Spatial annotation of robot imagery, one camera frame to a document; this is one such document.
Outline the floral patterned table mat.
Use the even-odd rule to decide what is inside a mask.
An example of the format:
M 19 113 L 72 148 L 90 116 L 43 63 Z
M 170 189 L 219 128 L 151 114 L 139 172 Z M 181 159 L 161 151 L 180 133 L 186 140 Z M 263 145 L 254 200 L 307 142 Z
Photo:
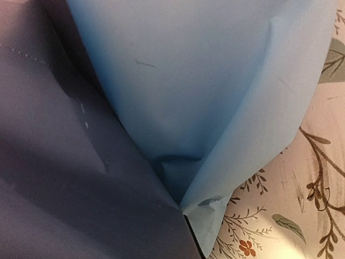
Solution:
M 211 258 L 344 258 L 344 1 L 293 142 L 234 192 Z

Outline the dark navy tissue paper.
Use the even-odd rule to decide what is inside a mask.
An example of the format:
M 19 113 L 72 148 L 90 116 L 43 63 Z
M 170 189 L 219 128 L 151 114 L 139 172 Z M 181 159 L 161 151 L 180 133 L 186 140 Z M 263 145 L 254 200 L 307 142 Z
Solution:
M 201 258 L 66 1 L 1 1 L 1 258 Z

